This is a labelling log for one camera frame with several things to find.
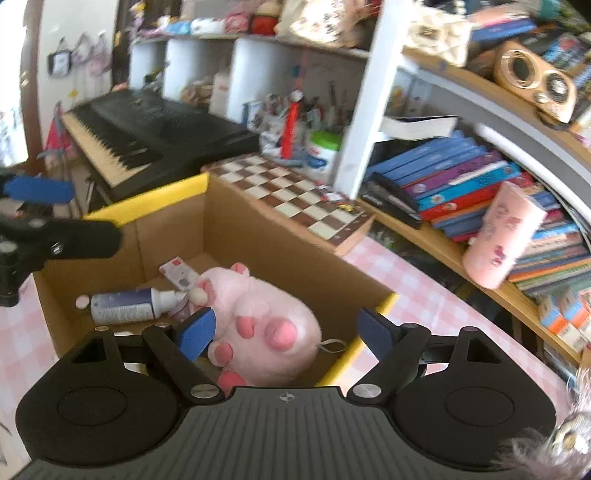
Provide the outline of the lens cleaner spray bottle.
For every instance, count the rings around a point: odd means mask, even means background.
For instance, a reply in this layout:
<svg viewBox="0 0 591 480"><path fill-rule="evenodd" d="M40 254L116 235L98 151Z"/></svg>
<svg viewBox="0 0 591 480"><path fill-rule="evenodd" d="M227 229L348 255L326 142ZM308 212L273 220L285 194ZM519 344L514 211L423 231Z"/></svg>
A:
<svg viewBox="0 0 591 480"><path fill-rule="evenodd" d="M159 319L186 301L186 294L154 288L80 295L75 300L78 310L89 310L97 326L142 323Z"/></svg>

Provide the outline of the white bookshelf unit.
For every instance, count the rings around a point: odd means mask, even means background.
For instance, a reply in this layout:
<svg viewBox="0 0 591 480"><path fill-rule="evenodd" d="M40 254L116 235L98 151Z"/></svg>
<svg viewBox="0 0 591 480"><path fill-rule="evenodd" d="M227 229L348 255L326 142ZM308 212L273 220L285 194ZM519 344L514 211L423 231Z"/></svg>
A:
<svg viewBox="0 0 591 480"><path fill-rule="evenodd" d="M242 103L270 88L287 88L287 74L304 55L305 69L311 60L325 57L342 66L352 60L365 71L370 52L315 46L288 37L245 34L159 36L139 38L131 45L131 87L139 86L149 69L164 69L163 94L180 97L190 74L212 72L215 42L231 42L228 104L224 115L238 120ZM495 146L524 167L544 186L563 199L576 218L590 218L590 154L570 134L545 126L524 100L500 86L436 57L405 49L394 87L403 89L398 114L417 117L455 115L459 127Z"/></svg>

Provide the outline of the wooden chessboard box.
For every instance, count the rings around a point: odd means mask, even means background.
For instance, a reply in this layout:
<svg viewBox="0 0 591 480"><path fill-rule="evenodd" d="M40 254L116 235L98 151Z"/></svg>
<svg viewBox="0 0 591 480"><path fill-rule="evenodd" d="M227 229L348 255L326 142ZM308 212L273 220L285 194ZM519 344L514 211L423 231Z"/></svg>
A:
<svg viewBox="0 0 591 480"><path fill-rule="evenodd" d="M240 155L202 169L242 192L267 218L336 255L362 241L375 219L358 202L262 155Z"/></svg>

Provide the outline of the pink plush toy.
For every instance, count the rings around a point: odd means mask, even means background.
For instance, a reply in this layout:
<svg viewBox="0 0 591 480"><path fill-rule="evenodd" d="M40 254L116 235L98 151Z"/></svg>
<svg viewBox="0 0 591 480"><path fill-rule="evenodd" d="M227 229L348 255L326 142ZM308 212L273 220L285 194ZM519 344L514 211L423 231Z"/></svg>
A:
<svg viewBox="0 0 591 480"><path fill-rule="evenodd" d="M304 302L257 279L242 263L214 267L198 276L188 301L215 316L207 349L221 369L217 385L226 394L240 386L283 387L308 369L318 352L342 353L348 343L325 339Z"/></svg>

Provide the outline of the wooden retro radio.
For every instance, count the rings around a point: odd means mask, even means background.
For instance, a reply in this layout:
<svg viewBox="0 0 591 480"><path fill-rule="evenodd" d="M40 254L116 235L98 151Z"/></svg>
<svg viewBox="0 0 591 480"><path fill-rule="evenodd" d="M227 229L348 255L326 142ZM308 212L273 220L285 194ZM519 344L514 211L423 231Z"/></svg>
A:
<svg viewBox="0 0 591 480"><path fill-rule="evenodd" d="M560 124L571 121L577 99L573 81L520 43L507 41L498 48L493 78L546 117Z"/></svg>

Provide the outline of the white quilted handbag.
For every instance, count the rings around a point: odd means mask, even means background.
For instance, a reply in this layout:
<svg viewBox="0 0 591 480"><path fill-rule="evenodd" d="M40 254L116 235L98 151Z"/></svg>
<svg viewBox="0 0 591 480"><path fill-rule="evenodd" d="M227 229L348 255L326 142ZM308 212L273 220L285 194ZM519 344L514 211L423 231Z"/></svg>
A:
<svg viewBox="0 0 591 480"><path fill-rule="evenodd" d="M464 67L472 30L473 23L461 15L419 5L413 15L406 47Z"/></svg>

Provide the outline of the black Yamaha keyboard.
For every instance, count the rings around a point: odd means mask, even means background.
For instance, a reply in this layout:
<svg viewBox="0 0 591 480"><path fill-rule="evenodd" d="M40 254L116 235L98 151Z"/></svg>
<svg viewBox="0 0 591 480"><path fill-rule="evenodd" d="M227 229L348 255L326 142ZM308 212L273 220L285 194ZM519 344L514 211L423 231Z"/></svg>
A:
<svg viewBox="0 0 591 480"><path fill-rule="evenodd" d="M259 136L245 126L141 90L110 92L75 106L60 120L105 204L259 151Z"/></svg>

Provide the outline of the yellow cardboard box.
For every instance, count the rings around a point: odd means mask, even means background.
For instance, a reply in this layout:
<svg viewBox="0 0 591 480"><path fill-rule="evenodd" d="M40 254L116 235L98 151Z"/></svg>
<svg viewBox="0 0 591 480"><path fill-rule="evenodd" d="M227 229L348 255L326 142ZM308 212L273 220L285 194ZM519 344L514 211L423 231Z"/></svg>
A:
<svg viewBox="0 0 591 480"><path fill-rule="evenodd" d="M391 299L391 289L322 246L297 234L276 213L216 177L191 177L89 214L122 231L109 259L50 260L34 276L56 356L94 324L75 306L82 294L164 287L159 268L180 257L195 271L245 264L314 312L325 339L356 346L358 316Z"/></svg>

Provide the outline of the orange white medicine box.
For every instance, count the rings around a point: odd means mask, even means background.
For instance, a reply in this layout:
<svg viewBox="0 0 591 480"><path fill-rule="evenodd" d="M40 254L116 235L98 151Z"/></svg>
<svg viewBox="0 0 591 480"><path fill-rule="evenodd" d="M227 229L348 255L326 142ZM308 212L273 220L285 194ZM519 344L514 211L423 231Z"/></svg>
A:
<svg viewBox="0 0 591 480"><path fill-rule="evenodd" d="M539 303L541 324L577 354L590 343L590 304L574 290L549 294Z"/></svg>

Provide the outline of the white green-lid jar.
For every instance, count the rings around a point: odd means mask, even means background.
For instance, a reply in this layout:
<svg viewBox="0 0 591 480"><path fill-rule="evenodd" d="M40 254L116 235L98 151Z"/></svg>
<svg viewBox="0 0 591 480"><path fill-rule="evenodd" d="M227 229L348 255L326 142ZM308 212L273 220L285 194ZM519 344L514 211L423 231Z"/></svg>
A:
<svg viewBox="0 0 591 480"><path fill-rule="evenodd" d="M308 177L324 183L331 182L341 145L342 134L325 130L312 131L305 144L304 169Z"/></svg>

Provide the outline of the pink printed tumbler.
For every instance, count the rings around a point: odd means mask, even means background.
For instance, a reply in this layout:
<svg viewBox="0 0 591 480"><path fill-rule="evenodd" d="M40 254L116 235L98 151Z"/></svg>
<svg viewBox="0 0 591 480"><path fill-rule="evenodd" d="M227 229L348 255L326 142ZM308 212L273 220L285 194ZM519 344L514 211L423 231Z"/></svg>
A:
<svg viewBox="0 0 591 480"><path fill-rule="evenodd" d="M464 254L462 263L470 279L485 289L497 289L546 216L535 199L513 183L503 182Z"/></svg>

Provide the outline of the small white red box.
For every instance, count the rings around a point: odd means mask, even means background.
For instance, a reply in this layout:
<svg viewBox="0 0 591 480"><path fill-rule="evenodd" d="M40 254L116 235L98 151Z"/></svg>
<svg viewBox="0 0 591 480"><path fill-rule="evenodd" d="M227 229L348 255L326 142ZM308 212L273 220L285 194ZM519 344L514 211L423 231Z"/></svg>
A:
<svg viewBox="0 0 591 480"><path fill-rule="evenodd" d="M160 265L158 271L176 290L187 292L197 285L199 274L178 256Z"/></svg>

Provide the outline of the red tassel pen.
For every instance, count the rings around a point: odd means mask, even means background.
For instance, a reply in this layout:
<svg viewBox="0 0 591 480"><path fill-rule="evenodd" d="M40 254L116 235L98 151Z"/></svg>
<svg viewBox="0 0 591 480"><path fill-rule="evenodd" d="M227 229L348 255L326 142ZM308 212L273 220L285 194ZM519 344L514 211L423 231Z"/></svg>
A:
<svg viewBox="0 0 591 480"><path fill-rule="evenodd" d="M284 123L283 129L283 140L281 140L281 159L288 160L293 158L294 134L297 133L298 109L300 109L300 104L303 99L304 93L300 89L295 89L290 93L290 97L288 98L288 100L290 100L290 106L288 106L286 123Z"/></svg>

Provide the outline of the pen holder cup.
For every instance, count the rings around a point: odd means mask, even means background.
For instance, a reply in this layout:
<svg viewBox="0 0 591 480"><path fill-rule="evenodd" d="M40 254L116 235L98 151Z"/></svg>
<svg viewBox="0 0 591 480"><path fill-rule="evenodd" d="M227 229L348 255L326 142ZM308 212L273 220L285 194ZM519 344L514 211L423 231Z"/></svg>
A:
<svg viewBox="0 0 591 480"><path fill-rule="evenodd" d="M280 148L289 107L287 97L276 93L267 94L264 98L259 111L259 144L263 154L276 155L276 149Z"/></svg>

